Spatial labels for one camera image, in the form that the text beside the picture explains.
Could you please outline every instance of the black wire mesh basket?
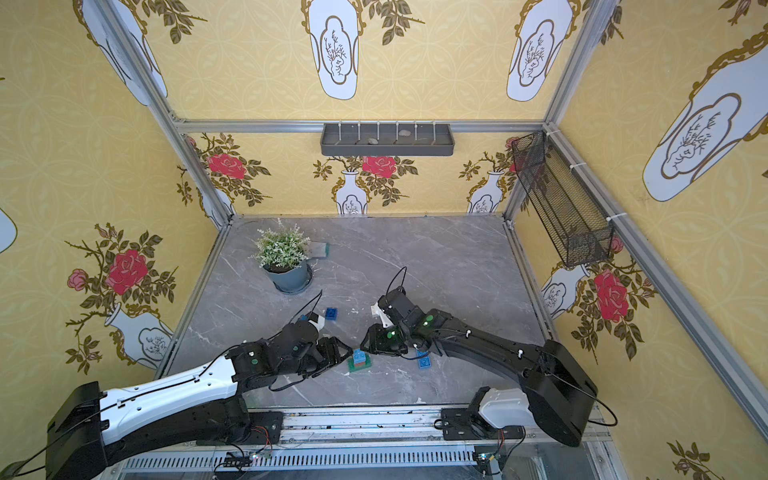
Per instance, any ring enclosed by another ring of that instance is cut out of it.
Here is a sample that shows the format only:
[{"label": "black wire mesh basket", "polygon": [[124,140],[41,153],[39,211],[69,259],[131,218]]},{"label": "black wire mesh basket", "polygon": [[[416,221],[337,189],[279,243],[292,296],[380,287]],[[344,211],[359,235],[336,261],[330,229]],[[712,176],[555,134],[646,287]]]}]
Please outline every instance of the black wire mesh basket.
[{"label": "black wire mesh basket", "polygon": [[613,225],[543,131],[512,145],[515,170],[566,268],[606,260]]}]

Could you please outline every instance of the cable tie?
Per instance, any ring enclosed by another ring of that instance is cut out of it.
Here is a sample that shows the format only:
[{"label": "cable tie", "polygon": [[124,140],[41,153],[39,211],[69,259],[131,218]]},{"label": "cable tie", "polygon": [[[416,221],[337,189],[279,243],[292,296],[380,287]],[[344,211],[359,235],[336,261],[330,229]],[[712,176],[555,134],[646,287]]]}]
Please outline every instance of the cable tie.
[{"label": "cable tie", "polygon": [[627,212],[623,212],[622,214],[611,215],[610,217],[605,217],[605,221],[610,222],[614,218],[622,217],[622,216],[624,216],[626,214],[627,214]]}]

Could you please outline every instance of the red wire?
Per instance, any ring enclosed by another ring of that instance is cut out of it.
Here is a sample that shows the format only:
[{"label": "red wire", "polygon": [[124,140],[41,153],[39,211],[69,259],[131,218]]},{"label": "red wire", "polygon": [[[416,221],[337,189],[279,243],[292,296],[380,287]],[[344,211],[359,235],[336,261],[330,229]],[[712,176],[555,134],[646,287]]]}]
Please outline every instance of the red wire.
[{"label": "red wire", "polygon": [[270,446],[270,452],[272,452],[274,450],[274,448],[272,446],[272,442],[270,441],[270,433],[269,433],[269,431],[266,428],[262,427],[261,425],[255,425],[252,428],[252,430],[256,430],[256,429],[262,429],[264,431],[264,436],[266,437],[266,444]]}]

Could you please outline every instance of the gray flower pot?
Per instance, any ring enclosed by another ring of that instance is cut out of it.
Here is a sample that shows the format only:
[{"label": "gray flower pot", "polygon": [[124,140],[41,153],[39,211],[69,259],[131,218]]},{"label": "gray flower pot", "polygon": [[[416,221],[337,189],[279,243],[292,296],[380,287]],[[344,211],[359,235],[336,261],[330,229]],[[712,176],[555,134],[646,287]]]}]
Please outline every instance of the gray flower pot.
[{"label": "gray flower pot", "polygon": [[306,289],[312,281],[312,270],[302,260],[293,270],[285,273],[272,273],[264,267],[266,275],[275,284],[275,288],[283,293],[299,293]]}]

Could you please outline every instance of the white flowers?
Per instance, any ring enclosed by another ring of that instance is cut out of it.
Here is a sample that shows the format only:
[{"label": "white flowers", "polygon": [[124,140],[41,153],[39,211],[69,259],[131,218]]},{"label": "white flowers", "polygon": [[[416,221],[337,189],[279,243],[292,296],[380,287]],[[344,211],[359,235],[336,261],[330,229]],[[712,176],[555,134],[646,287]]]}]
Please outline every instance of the white flowers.
[{"label": "white flowers", "polygon": [[259,266],[278,266],[290,270],[299,265],[302,260],[309,258],[304,254],[303,247],[310,242],[310,239],[303,235],[298,225],[288,229],[283,227],[281,220],[277,223],[280,226],[277,232],[272,229],[258,230],[261,238],[254,243],[259,253],[251,255],[250,258],[257,260]]}]

